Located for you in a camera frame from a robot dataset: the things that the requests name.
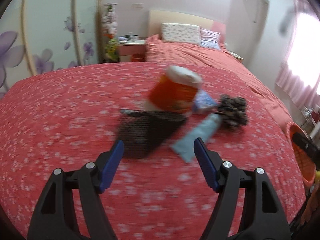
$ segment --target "black mesh pouch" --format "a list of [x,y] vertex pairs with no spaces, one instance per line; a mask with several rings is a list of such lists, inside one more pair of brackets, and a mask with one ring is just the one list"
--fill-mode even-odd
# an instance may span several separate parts
[[124,143],[124,157],[145,158],[186,121],[172,112],[121,109],[117,137]]

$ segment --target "pink bedspread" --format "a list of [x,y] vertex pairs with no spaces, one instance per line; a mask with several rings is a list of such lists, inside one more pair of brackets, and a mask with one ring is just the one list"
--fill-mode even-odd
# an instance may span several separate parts
[[[116,139],[119,109],[141,109],[168,64],[117,63],[57,70],[17,82],[0,101],[0,204],[26,236],[36,201],[51,172],[79,169],[109,150]],[[288,221],[304,202],[304,187],[292,147],[255,93],[233,73],[182,65],[197,71],[215,99],[221,93],[248,100],[249,123],[219,129],[207,143],[242,169],[263,167]],[[194,159],[185,163],[170,145],[205,116],[188,122],[143,160],[122,159],[102,203],[119,240],[198,240],[217,194]],[[231,234],[244,203],[239,194]],[[79,194],[76,215],[88,235]]]
[[286,124],[292,122],[285,105],[244,65],[229,55],[223,46],[221,47],[222,51],[219,51],[188,43],[163,42],[159,39],[159,35],[153,35],[147,38],[146,61],[177,65],[210,66],[233,72],[249,86],[282,131],[285,131]]

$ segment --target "window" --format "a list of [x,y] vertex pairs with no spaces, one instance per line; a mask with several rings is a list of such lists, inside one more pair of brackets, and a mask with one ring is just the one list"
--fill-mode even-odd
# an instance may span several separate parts
[[287,63],[305,86],[316,85],[320,75],[320,21],[317,18],[299,14],[296,36]]

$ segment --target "sheer curtain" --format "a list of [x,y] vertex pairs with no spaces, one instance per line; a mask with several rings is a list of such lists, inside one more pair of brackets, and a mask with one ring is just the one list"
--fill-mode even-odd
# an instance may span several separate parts
[[294,0],[295,22],[276,84],[302,106],[320,104],[320,21],[304,0]]

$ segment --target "floral tablecloth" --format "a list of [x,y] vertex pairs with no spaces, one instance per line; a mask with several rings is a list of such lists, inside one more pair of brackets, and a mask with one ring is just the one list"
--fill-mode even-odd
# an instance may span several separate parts
[[[26,236],[32,211],[51,172],[79,169],[109,150],[116,139],[119,109],[142,109],[144,99],[168,67],[157,63],[116,63],[75,67],[16,83],[0,101],[0,204]],[[186,66],[203,78],[215,99],[221,93],[248,101],[249,123],[224,129],[207,143],[239,168],[263,167],[281,200],[288,221],[305,197],[291,146],[253,92],[233,73]],[[196,160],[184,163],[172,150],[178,138],[204,116],[187,124],[148,158],[123,159],[111,188],[101,199],[119,239],[188,239],[201,236],[217,195]],[[230,234],[240,222],[239,195]],[[78,192],[75,208],[81,232],[88,235]]]

